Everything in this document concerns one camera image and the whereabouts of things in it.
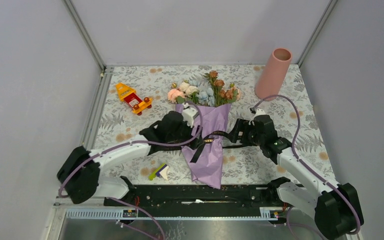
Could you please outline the black ribbon with gold letters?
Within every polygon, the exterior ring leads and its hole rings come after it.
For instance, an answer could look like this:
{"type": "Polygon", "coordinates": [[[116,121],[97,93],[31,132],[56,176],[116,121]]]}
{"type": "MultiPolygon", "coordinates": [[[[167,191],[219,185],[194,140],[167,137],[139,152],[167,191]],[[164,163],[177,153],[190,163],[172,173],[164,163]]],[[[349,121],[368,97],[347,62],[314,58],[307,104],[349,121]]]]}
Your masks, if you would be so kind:
{"type": "MultiPolygon", "coordinates": [[[[248,125],[249,122],[250,121],[245,120],[245,125],[244,125],[244,129],[243,129],[243,133],[245,131],[246,125],[248,125]]],[[[229,140],[229,133],[227,133],[225,131],[217,130],[217,131],[213,131],[213,132],[209,133],[205,137],[201,136],[202,139],[203,139],[203,145],[199,146],[195,150],[192,150],[191,148],[187,147],[187,148],[191,149],[192,151],[194,151],[194,155],[193,155],[192,159],[190,160],[190,162],[191,163],[196,163],[198,161],[199,157],[201,156],[201,154],[203,153],[205,146],[212,144],[216,140],[217,136],[224,137],[224,138],[229,140]]],[[[153,143],[153,144],[165,146],[165,145],[162,145],[162,143],[160,143],[160,142],[153,143]]],[[[232,145],[223,146],[222,148],[223,149],[238,149],[238,148],[244,148],[244,147],[248,147],[248,146],[243,144],[243,137],[242,137],[242,143],[239,143],[239,142],[232,143],[232,145]]]]}

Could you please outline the purple paper flower bouquet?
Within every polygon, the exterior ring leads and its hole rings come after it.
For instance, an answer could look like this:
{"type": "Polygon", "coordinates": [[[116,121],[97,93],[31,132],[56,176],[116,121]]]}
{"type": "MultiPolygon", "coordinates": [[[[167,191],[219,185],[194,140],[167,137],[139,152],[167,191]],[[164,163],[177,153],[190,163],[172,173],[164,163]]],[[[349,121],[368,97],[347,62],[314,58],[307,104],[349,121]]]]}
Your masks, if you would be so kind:
{"type": "MultiPolygon", "coordinates": [[[[211,70],[203,77],[207,80],[207,87],[200,87],[197,81],[190,79],[182,82],[176,89],[169,91],[167,97],[175,104],[175,111],[182,112],[181,103],[185,100],[198,105],[201,112],[195,124],[202,127],[201,136],[204,138],[214,131],[226,132],[228,128],[229,112],[232,103],[238,100],[240,91],[234,84],[225,86],[225,82],[218,77],[218,72],[211,70]]],[[[181,152],[190,169],[191,179],[212,188],[219,189],[222,179],[223,148],[222,137],[204,147],[196,163],[190,162],[194,151],[183,147],[181,152]]]]}

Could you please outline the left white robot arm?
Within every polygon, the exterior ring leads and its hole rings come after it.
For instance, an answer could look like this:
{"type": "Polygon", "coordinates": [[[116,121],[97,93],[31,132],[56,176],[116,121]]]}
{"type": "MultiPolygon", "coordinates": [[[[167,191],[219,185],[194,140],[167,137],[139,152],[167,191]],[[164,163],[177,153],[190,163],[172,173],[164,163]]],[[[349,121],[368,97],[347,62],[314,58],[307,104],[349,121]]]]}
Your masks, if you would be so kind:
{"type": "Polygon", "coordinates": [[[193,107],[182,112],[170,111],[162,120],[142,129],[133,138],[107,149],[87,150],[78,146],[72,150],[56,174],[61,186],[58,195],[80,204],[92,197],[116,198],[128,206],[135,200],[135,192],[125,177],[108,177],[106,172],[137,158],[160,151],[176,151],[183,147],[197,148],[201,140],[202,113],[193,107]]]}

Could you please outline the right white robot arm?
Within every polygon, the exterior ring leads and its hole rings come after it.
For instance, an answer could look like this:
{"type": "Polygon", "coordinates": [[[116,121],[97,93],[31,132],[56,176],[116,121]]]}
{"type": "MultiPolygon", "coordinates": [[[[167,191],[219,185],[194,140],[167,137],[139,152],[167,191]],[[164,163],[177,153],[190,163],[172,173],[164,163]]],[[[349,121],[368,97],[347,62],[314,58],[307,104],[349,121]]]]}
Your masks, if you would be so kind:
{"type": "Polygon", "coordinates": [[[364,224],[357,190],[322,174],[299,158],[295,142],[278,135],[267,114],[252,120],[237,119],[229,133],[232,143],[259,147],[262,154],[287,170],[300,184],[280,177],[268,184],[267,201],[273,206],[283,202],[313,218],[319,232],[328,240],[345,234],[358,234],[364,224]]]}

